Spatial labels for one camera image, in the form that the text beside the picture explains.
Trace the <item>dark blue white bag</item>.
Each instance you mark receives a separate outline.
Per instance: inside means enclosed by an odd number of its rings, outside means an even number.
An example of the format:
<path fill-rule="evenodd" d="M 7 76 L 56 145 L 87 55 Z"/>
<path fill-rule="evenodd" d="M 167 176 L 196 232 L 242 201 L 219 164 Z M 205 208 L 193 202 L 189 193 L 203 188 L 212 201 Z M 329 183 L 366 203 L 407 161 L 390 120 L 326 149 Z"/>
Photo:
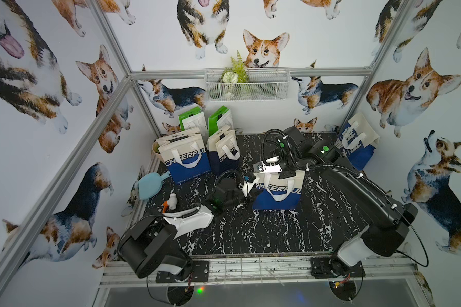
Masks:
<path fill-rule="evenodd" d="M 241 154 L 235 131 L 230 125 L 224 125 L 209 137 L 207 151 L 211 170 L 216 176 L 238 169 Z"/>

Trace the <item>green white takeout bag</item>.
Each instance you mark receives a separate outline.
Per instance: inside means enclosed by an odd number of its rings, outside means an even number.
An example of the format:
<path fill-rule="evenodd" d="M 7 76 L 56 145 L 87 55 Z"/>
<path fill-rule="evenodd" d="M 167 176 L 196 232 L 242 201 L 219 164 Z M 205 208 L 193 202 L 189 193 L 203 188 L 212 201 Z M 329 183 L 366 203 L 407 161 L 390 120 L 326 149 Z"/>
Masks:
<path fill-rule="evenodd" d="M 205 114 L 199 107 L 179 115 L 179 123 L 182 131 L 198 128 L 203 136 L 209 135 Z"/>

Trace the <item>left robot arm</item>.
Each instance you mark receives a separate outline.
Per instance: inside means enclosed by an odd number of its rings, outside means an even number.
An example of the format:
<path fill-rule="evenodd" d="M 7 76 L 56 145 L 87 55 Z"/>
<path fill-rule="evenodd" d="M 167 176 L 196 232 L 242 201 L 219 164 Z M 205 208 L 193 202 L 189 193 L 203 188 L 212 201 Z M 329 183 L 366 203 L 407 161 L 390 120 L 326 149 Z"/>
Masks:
<path fill-rule="evenodd" d="M 215 181 L 212 193 L 194 208 L 143 217 L 125 231 L 117 246 L 119 256 L 142 279 L 153 273 L 162 281 L 171 278 L 186 281 L 189 278 L 207 278 L 196 273 L 198 265 L 174 241 L 190 232 L 209 227 L 227 210 L 248 202 L 258 178 L 239 171 L 225 171 Z"/>

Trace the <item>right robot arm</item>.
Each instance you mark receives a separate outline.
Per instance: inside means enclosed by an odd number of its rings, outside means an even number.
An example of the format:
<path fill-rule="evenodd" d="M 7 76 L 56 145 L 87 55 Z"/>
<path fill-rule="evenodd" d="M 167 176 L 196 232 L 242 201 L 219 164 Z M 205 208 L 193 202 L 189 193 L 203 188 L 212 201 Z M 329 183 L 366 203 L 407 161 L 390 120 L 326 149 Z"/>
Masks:
<path fill-rule="evenodd" d="M 369 225 L 334 252 L 330 259 L 334 274 L 338 275 L 341 269 L 347 270 L 373 255 L 390 257 L 399 253 L 409 232 L 415 230 L 412 224 L 418 209 L 397 202 L 357 171 L 333 142 L 315 143 L 297 128 L 290 127 L 265 132 L 261 145 L 273 145 L 278 160 L 270 161 L 261 149 L 257 171 L 264 173 L 273 167 L 280 179 L 290 179 L 298 171 L 315 172 L 342 190 L 369 217 Z"/>

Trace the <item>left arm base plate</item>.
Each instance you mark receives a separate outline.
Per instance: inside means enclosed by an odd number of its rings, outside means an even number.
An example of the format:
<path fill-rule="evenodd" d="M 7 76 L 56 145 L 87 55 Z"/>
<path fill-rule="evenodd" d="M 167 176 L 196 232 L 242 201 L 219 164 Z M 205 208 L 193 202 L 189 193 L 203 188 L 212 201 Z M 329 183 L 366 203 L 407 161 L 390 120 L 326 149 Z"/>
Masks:
<path fill-rule="evenodd" d="M 158 267 L 156 283 L 204 283 L 209 280 L 210 262 L 198 260 L 188 262 L 184 267 L 161 264 Z"/>

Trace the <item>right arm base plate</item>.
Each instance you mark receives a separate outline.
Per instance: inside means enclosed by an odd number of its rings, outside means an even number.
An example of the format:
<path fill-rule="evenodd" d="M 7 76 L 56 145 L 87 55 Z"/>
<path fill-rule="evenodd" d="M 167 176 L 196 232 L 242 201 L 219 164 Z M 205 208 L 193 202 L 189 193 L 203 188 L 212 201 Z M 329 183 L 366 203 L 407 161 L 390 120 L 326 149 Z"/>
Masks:
<path fill-rule="evenodd" d="M 362 262 L 350 267 L 336 257 L 312 257 L 311 276 L 317 279 L 327 278 L 363 278 L 366 276 Z"/>

